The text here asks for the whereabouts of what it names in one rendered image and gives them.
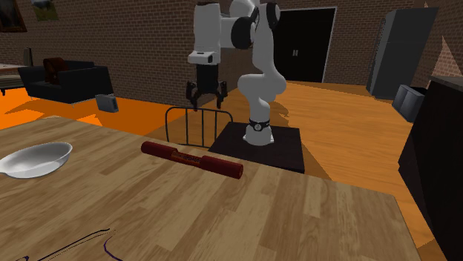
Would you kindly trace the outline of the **low side table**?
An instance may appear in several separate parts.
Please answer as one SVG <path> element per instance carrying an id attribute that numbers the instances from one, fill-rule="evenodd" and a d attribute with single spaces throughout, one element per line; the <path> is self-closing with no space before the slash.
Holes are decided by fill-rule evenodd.
<path id="1" fill-rule="evenodd" d="M 0 64 L 0 91 L 4 96 L 6 90 L 24 87 L 24 83 L 18 74 L 18 69 L 23 65 Z M 15 72 L 11 75 L 3 75 L 6 72 Z"/>

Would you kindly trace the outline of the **black double door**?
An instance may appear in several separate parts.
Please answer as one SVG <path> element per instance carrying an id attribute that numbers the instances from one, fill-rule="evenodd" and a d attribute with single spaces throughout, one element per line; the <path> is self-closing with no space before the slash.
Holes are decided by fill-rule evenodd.
<path id="1" fill-rule="evenodd" d="M 324 80 L 336 11 L 325 7 L 281 12 L 274 31 L 274 60 L 286 80 Z"/>

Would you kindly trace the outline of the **dark red rolling pin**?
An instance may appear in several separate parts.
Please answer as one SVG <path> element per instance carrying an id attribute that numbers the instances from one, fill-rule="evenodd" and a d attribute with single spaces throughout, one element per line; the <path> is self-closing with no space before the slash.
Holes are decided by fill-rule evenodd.
<path id="1" fill-rule="evenodd" d="M 243 165 L 240 163 L 230 162 L 211 156 L 193 156 L 187 153 L 181 153 L 174 147 L 161 145 L 155 142 L 143 142 L 141 151 L 152 156 L 194 166 L 205 171 L 211 171 L 235 179 L 239 179 L 243 175 Z"/>

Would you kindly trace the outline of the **black cabinet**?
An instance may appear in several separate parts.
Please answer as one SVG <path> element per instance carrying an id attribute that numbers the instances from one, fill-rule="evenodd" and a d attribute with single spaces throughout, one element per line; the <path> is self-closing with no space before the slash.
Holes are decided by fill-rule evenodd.
<path id="1" fill-rule="evenodd" d="M 463 261 L 463 76 L 431 76 L 399 173 L 447 261 Z"/>

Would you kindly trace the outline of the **dark framed wall picture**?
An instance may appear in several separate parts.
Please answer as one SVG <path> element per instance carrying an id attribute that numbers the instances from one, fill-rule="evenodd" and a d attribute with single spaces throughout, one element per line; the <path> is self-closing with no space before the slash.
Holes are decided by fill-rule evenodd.
<path id="1" fill-rule="evenodd" d="M 27 32 L 16 0 L 0 0 L 0 32 Z"/>

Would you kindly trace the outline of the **green wall picture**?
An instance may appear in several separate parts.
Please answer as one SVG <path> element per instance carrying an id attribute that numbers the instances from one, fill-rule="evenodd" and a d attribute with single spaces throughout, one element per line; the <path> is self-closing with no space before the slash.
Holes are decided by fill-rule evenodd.
<path id="1" fill-rule="evenodd" d="M 31 0 L 31 4 L 38 22 L 59 19 L 53 0 Z"/>

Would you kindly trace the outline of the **tall grey cabinet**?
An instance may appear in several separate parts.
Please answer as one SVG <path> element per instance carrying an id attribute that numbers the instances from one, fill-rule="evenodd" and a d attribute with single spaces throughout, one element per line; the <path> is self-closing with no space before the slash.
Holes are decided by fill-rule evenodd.
<path id="1" fill-rule="evenodd" d="M 366 89 L 377 99 L 394 99 L 410 85 L 427 43 L 437 7 L 398 9 L 380 22 L 368 65 Z"/>

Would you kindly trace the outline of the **low grey cabinet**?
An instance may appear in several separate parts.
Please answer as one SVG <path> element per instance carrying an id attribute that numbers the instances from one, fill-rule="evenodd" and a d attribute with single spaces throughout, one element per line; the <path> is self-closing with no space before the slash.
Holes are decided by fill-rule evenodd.
<path id="1" fill-rule="evenodd" d="M 392 106 L 408 122 L 414 122 L 426 95 L 424 87 L 400 85 Z"/>

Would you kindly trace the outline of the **black sofa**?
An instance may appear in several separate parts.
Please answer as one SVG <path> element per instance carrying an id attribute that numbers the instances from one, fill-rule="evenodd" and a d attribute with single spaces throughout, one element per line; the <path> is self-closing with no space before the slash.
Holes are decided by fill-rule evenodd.
<path id="1" fill-rule="evenodd" d="M 114 92 L 108 68 L 93 62 L 47 58 L 42 66 L 18 72 L 27 94 L 35 98 L 74 104 Z"/>

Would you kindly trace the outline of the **dark robot stand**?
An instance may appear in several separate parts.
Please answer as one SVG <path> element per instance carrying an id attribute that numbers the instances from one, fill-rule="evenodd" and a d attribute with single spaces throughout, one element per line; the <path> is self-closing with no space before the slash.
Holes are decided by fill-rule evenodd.
<path id="1" fill-rule="evenodd" d="M 272 126 L 275 141 L 268 145 L 255 146 L 243 139 L 246 126 L 246 123 L 229 122 L 209 151 L 301 174 L 305 172 L 298 128 Z"/>

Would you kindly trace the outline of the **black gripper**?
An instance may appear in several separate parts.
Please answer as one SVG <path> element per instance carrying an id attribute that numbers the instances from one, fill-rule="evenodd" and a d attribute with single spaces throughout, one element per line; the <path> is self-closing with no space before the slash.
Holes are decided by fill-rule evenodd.
<path id="1" fill-rule="evenodd" d="M 197 81 L 187 82 L 185 97 L 190 101 L 194 111 L 197 111 L 197 100 L 203 94 L 214 94 L 217 97 L 217 108 L 228 96 L 227 82 L 219 81 L 218 87 L 218 65 L 197 65 Z"/>

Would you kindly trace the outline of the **white bowl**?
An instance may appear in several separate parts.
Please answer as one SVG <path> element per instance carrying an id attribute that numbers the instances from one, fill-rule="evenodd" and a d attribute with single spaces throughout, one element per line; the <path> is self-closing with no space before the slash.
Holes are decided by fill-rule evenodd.
<path id="1" fill-rule="evenodd" d="M 32 179 L 50 174 L 70 158 L 73 146 L 67 142 L 34 145 L 0 159 L 0 174 L 16 179 Z"/>

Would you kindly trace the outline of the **small grey box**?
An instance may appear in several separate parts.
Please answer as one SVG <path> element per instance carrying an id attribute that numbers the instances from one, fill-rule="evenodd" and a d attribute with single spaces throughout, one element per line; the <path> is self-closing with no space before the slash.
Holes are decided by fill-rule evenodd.
<path id="1" fill-rule="evenodd" d="M 116 97 L 114 95 L 98 94 L 95 98 L 99 110 L 109 113 L 116 113 L 119 111 Z"/>

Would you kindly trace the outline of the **wooden table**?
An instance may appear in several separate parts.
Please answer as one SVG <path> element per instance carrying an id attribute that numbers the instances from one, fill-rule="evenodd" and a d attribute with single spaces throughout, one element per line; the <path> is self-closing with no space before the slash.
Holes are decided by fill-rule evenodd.
<path id="1" fill-rule="evenodd" d="M 244 162 L 240 179 L 72 119 L 0 130 L 0 158 L 73 146 L 38 179 L 0 175 L 0 261 L 421 261 L 395 198 Z"/>

